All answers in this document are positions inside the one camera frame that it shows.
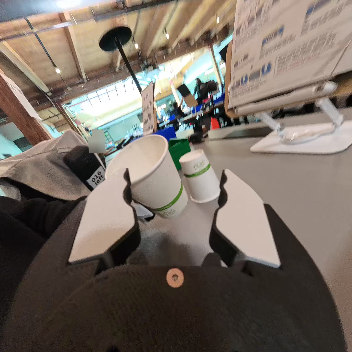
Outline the grey hooded garment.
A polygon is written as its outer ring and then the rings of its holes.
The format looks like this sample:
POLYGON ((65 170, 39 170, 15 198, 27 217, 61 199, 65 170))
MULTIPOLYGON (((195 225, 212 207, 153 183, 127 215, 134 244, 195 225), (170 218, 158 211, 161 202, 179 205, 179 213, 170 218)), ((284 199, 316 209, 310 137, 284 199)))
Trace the grey hooded garment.
POLYGON ((88 142, 69 130, 63 135, 43 141, 16 156, 1 160, 1 178, 24 184, 56 199, 72 201, 90 191, 64 163, 64 156, 74 147, 88 142))

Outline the black pole with round base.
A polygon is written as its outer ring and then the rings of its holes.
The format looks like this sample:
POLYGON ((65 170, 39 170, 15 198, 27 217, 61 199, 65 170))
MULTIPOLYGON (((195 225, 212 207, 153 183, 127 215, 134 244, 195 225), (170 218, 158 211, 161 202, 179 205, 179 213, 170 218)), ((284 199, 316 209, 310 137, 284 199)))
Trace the black pole with round base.
POLYGON ((124 52, 123 46, 126 45, 132 38, 132 31, 127 26, 117 26, 106 32, 99 41, 99 47, 104 52, 118 51, 121 55, 123 62, 126 65, 138 91, 142 94, 140 83, 132 69, 130 62, 124 52))

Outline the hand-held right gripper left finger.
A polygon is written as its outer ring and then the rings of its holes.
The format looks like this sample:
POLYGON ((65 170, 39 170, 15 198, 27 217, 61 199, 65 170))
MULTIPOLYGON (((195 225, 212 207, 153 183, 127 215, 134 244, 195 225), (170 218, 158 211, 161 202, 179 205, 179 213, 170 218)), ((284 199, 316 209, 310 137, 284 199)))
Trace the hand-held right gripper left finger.
POLYGON ((129 170, 119 169, 86 198, 69 264, 98 259, 106 268, 124 265, 141 240, 131 203, 129 170))

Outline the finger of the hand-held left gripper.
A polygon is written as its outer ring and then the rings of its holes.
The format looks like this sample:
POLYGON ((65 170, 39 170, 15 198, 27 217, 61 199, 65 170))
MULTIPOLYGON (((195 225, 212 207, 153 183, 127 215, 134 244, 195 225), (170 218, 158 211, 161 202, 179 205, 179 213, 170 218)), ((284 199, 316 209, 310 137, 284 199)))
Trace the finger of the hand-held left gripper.
POLYGON ((147 209, 144 205, 134 202, 131 202, 131 205, 136 211, 138 220, 140 221, 152 221, 155 218, 155 213, 147 209))

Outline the grey desk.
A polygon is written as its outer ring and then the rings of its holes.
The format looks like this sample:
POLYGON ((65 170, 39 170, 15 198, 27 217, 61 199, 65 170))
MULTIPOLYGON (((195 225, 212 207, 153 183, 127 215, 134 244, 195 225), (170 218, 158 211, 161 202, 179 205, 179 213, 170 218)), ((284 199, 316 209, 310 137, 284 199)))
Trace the grey desk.
MULTIPOLYGON (((229 169, 247 183, 305 247, 334 296, 351 351, 351 147, 333 155, 252 153, 258 141, 206 139, 191 148, 204 150, 219 178, 229 169)), ((217 200, 188 200, 178 218, 140 223, 138 250, 153 264, 201 264, 211 252, 209 232, 217 206, 217 200)))

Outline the black desk panel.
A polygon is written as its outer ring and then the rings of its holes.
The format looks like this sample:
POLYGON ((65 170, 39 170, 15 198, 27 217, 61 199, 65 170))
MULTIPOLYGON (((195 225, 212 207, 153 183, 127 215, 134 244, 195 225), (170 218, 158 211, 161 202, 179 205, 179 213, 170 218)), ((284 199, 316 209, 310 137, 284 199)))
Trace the black desk panel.
POLYGON ((226 138, 233 139, 233 138, 259 138, 265 137, 272 132, 269 127, 253 127, 234 130, 226 138))

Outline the person's left forearm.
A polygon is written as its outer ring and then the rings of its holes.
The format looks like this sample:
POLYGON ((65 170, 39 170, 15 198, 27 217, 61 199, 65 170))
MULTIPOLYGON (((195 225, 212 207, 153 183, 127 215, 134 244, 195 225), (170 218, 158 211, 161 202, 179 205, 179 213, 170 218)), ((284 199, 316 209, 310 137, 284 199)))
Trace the person's left forearm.
POLYGON ((87 196, 74 201, 25 201, 0 197, 0 318, 3 323, 17 286, 45 242, 87 196))

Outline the instruction poster stand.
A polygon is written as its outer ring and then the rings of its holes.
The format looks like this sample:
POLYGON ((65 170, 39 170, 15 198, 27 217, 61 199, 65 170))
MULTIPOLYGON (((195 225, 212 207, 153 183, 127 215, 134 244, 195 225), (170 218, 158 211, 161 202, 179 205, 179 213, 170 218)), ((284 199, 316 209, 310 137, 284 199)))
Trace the instruction poster stand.
POLYGON ((156 112, 154 104, 154 83, 150 82, 142 91, 143 136, 150 135, 156 130, 156 112))

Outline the printed instruction sheet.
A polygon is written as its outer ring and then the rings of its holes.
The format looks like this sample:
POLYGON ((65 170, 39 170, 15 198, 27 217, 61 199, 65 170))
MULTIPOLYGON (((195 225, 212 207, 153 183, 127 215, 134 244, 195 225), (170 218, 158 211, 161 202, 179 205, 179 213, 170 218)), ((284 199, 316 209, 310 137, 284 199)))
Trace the printed instruction sheet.
POLYGON ((351 71, 351 0, 236 2, 229 108, 351 71))

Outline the white paper cup green band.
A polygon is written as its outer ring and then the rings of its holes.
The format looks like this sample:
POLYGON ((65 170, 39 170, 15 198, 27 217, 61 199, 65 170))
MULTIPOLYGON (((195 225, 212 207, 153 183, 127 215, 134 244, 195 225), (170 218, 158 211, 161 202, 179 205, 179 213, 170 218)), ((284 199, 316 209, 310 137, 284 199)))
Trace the white paper cup green band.
POLYGON ((165 137, 150 134, 124 147, 109 163, 105 178, 128 169, 132 198, 163 219, 179 216, 188 195, 165 137))
POLYGON ((203 149, 186 153, 179 162, 193 202, 202 204, 218 198, 220 181, 203 149))

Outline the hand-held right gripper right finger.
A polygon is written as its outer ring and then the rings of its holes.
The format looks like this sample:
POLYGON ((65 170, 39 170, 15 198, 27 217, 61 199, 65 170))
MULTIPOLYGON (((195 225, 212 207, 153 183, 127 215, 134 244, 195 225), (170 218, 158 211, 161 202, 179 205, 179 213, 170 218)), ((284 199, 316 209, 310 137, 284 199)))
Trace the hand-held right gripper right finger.
POLYGON ((263 200, 229 169, 222 171, 209 244, 227 267, 239 262, 281 266, 263 200))

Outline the green plastic bin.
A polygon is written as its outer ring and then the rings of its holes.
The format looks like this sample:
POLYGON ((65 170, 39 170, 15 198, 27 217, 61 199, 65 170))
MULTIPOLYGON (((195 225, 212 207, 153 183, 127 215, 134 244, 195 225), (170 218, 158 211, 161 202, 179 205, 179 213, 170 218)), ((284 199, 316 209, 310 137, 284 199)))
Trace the green plastic bin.
POLYGON ((179 163, 180 158, 191 151, 187 138, 170 138, 169 152, 174 163, 179 163))

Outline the blue plastic bin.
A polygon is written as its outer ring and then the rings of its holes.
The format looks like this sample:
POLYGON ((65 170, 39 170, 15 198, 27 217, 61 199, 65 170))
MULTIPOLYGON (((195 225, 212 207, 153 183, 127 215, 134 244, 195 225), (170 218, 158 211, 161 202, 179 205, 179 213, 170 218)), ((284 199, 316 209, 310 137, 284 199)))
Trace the blue plastic bin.
POLYGON ((164 137, 168 142, 170 139, 177 138, 174 126, 169 126, 169 127, 162 129, 162 130, 157 130, 153 134, 160 135, 160 136, 164 137))

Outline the tan document stand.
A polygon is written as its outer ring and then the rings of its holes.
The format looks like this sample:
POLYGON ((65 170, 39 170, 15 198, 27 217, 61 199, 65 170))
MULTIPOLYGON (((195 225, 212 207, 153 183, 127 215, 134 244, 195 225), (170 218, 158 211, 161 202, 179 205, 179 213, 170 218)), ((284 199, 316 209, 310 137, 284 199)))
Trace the tan document stand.
POLYGON ((177 91, 181 94, 185 104, 189 108, 198 106, 197 100, 191 94, 191 92, 190 92, 189 88, 186 86, 186 84, 182 84, 182 85, 178 86, 177 91))

